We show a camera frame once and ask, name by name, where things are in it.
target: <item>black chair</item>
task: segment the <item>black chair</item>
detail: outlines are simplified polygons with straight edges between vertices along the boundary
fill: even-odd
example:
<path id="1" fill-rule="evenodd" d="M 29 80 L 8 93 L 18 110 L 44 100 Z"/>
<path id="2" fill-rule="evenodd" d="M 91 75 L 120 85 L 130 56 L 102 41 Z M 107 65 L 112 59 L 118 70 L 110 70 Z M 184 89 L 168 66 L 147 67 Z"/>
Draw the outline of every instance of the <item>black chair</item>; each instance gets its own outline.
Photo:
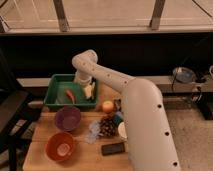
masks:
<path id="1" fill-rule="evenodd" d="M 22 135 L 32 122 L 38 120 L 40 109 L 28 107 L 34 97 L 15 79 L 1 49 L 0 99 L 0 154 L 8 150 L 10 171 L 16 171 L 16 149 L 31 142 L 30 139 L 23 139 Z M 24 124 L 12 133 L 20 119 L 25 121 Z"/>

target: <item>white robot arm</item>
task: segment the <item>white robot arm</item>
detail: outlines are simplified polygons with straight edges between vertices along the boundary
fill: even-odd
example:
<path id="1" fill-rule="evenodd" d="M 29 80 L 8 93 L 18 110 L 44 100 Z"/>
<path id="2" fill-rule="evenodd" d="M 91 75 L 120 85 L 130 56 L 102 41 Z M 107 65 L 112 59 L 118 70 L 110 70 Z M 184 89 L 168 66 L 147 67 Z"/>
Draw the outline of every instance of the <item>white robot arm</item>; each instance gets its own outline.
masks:
<path id="1" fill-rule="evenodd" d="M 134 171 L 181 171 L 160 90 L 149 80 L 102 67 L 97 60 L 93 50 L 76 55 L 75 79 L 86 86 L 94 77 L 121 93 Z"/>

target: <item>pine cone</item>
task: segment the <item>pine cone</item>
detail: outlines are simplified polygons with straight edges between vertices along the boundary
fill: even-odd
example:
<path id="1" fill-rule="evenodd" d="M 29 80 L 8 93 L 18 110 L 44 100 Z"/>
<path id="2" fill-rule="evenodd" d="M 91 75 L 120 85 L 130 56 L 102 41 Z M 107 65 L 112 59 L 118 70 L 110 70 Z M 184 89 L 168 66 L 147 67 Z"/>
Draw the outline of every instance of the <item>pine cone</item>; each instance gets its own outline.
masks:
<path id="1" fill-rule="evenodd" d="M 113 122 L 113 118 L 110 116 L 101 119 L 100 129 L 101 129 L 100 131 L 101 136 L 111 137 L 116 135 L 117 128 Z"/>

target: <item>smartphone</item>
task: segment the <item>smartphone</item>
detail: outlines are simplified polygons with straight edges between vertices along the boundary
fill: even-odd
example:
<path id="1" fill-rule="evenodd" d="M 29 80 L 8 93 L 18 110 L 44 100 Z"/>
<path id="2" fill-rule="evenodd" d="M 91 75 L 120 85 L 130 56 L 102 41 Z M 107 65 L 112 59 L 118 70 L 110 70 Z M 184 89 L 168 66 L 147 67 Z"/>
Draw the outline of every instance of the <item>smartphone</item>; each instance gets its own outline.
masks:
<path id="1" fill-rule="evenodd" d="M 110 154 L 123 153 L 125 152 L 125 145 L 123 142 L 102 145 L 101 152 L 103 156 L 110 155 Z"/>

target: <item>green plastic bin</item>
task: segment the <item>green plastic bin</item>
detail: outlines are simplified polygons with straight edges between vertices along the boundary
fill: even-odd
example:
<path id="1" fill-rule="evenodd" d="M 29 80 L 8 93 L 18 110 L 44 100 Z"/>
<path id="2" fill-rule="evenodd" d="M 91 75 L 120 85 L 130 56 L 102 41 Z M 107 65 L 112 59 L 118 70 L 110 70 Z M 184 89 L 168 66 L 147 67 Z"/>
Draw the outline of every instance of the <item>green plastic bin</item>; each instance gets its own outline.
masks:
<path id="1" fill-rule="evenodd" d="M 94 99 L 87 100 L 82 87 L 73 82 L 74 74 L 55 74 L 52 76 L 44 99 L 45 106 L 50 109 L 59 109 L 63 106 L 76 106 L 79 108 L 94 108 L 98 101 L 98 82 L 95 81 Z M 73 104 L 66 95 L 66 90 L 70 89 L 75 96 Z"/>

